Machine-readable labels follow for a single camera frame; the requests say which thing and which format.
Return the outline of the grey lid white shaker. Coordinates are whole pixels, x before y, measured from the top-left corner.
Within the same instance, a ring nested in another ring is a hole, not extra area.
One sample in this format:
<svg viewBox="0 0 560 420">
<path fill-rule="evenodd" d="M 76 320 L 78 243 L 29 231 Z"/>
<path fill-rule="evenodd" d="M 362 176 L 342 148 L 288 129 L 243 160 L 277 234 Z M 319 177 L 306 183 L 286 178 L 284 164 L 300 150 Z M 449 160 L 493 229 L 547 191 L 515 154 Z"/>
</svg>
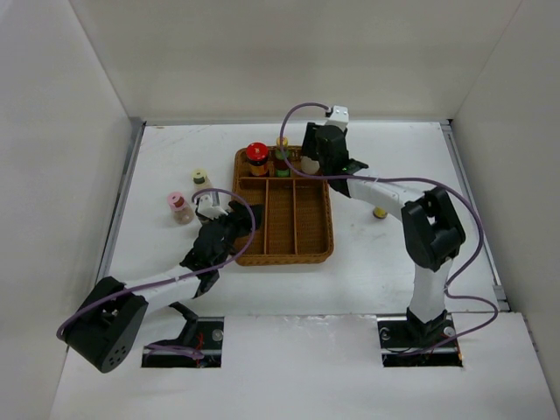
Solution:
<svg viewBox="0 0 560 420">
<path fill-rule="evenodd" d="M 301 171 L 307 175 L 316 175 L 320 170 L 319 162 L 307 156 L 301 157 L 300 164 Z"/>
</svg>

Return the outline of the green label yellow cap bottle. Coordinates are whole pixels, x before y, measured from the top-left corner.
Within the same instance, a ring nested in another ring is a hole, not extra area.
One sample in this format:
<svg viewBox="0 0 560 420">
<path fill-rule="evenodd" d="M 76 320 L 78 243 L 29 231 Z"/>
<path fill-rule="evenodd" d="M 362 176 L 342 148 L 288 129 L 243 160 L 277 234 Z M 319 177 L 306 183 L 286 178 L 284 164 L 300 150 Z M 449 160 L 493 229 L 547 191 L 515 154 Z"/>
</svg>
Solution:
<svg viewBox="0 0 560 420">
<path fill-rule="evenodd" d="M 273 155 L 274 173 L 276 177 L 288 178 L 291 175 L 291 168 L 287 161 L 291 159 L 289 141 L 285 136 L 276 139 L 276 148 Z"/>
</svg>

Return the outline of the red lid sauce jar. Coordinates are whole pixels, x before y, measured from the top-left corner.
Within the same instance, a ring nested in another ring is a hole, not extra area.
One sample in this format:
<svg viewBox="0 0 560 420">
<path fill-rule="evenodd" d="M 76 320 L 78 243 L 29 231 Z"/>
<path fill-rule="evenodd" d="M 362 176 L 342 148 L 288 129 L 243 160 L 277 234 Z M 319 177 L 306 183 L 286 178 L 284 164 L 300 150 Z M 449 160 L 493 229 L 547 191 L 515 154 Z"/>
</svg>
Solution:
<svg viewBox="0 0 560 420">
<path fill-rule="evenodd" d="M 254 177 L 268 177 L 269 170 L 269 148 L 266 144 L 253 142 L 245 150 L 248 161 L 249 172 Z"/>
</svg>

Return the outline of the yellow lid spice jar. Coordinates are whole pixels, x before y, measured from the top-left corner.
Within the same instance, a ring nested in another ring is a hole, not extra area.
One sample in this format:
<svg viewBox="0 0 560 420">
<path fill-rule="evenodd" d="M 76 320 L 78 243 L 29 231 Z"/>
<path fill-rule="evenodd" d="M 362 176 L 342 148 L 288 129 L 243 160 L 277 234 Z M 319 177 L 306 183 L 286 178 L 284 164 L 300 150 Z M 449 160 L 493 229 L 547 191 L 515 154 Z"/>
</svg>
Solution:
<svg viewBox="0 0 560 420">
<path fill-rule="evenodd" d="M 197 198 L 214 194 L 214 185 L 204 169 L 198 168 L 192 171 L 192 182 Z"/>
</svg>

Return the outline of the pink lid spice jar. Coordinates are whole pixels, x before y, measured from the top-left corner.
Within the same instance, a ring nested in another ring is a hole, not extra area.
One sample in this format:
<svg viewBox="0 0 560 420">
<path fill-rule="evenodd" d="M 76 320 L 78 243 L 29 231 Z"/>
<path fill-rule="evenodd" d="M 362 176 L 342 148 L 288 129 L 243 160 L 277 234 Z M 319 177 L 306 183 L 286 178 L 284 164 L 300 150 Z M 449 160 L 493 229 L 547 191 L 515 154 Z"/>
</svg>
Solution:
<svg viewBox="0 0 560 420">
<path fill-rule="evenodd" d="M 167 196 L 167 203 L 173 219 L 179 225 L 187 225 L 193 221 L 194 211 L 181 192 L 171 192 Z"/>
</svg>

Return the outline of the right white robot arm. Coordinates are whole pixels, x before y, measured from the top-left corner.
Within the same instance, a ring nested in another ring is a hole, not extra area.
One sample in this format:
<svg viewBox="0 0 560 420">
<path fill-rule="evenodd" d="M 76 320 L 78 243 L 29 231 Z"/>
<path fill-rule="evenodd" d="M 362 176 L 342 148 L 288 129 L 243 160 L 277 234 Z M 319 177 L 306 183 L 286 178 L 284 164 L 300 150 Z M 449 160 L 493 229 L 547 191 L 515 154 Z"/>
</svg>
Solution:
<svg viewBox="0 0 560 420">
<path fill-rule="evenodd" d="M 309 122 L 302 156 L 318 163 L 334 191 L 380 207 L 402 223 L 405 248 L 415 264 L 405 332 L 414 347 L 428 346 L 445 328 L 445 282 L 466 240 L 465 230 L 443 187 L 422 192 L 374 181 L 367 164 L 349 157 L 346 133 Z"/>
</svg>

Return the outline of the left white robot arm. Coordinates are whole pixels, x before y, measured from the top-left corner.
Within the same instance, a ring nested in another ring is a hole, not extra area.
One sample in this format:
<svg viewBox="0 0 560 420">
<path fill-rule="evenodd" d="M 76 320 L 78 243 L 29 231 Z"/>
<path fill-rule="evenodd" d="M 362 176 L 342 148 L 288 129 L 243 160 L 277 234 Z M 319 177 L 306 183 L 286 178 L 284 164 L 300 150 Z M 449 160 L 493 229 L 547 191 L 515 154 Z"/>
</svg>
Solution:
<svg viewBox="0 0 560 420">
<path fill-rule="evenodd" d="M 106 374 L 128 356 L 144 317 L 167 306 L 177 306 L 187 318 L 176 318 L 166 328 L 167 341 L 158 345 L 181 355 L 199 358 L 187 349 L 196 339 L 196 315 L 181 302 L 200 298 L 220 278 L 220 269 L 235 261 L 251 242 L 263 221 L 264 205 L 231 201 L 230 209 L 202 225 L 185 258 L 174 268 L 153 277 L 120 282 L 112 276 L 99 280 L 79 309 L 59 327 L 56 336 Z"/>
</svg>

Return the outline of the brown wicker divided basket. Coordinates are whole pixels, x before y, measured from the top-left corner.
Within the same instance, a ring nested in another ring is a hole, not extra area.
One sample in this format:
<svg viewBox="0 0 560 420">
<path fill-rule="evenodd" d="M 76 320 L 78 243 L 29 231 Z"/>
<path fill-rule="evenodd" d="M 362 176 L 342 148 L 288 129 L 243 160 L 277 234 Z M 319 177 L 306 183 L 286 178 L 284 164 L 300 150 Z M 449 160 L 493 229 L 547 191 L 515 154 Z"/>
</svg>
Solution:
<svg viewBox="0 0 560 420">
<path fill-rule="evenodd" d="M 262 205 L 262 223 L 241 266 L 315 264 L 333 252 L 329 185 L 299 176 L 251 174 L 244 149 L 234 157 L 233 192 L 248 204 Z"/>
</svg>

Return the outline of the small yellow label bottle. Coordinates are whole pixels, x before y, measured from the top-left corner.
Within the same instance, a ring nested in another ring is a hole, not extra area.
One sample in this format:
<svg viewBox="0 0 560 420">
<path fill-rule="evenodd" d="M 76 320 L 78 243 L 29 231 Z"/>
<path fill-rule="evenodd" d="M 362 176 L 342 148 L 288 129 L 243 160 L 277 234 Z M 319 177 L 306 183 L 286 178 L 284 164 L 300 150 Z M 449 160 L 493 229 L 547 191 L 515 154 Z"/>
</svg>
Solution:
<svg viewBox="0 0 560 420">
<path fill-rule="evenodd" d="M 381 209 L 380 207 L 376 207 L 373 210 L 373 216 L 377 219 L 382 220 L 388 216 L 388 213 L 385 210 Z"/>
</svg>

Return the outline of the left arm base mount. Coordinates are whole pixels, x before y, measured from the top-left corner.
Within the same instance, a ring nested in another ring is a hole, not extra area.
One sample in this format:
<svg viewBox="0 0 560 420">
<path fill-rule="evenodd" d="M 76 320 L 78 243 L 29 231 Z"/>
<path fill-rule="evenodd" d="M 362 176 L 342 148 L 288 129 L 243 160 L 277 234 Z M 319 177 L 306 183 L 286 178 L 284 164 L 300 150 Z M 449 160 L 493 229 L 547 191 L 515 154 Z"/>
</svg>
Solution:
<svg viewBox="0 0 560 420">
<path fill-rule="evenodd" d="M 169 305 L 185 320 L 176 338 L 143 349 L 142 368 L 220 368 L 224 342 L 223 317 L 199 317 L 180 302 Z"/>
</svg>

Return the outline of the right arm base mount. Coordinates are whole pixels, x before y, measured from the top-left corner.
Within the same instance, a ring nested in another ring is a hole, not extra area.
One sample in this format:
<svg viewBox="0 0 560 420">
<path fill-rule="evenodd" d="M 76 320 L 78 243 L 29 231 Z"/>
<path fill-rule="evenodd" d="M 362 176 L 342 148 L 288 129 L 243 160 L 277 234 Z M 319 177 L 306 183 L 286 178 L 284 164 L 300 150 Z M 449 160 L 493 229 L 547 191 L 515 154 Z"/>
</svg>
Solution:
<svg viewBox="0 0 560 420">
<path fill-rule="evenodd" d="M 450 314 L 418 324 L 407 315 L 377 318 L 381 362 L 385 368 L 462 368 L 462 355 Z"/>
</svg>

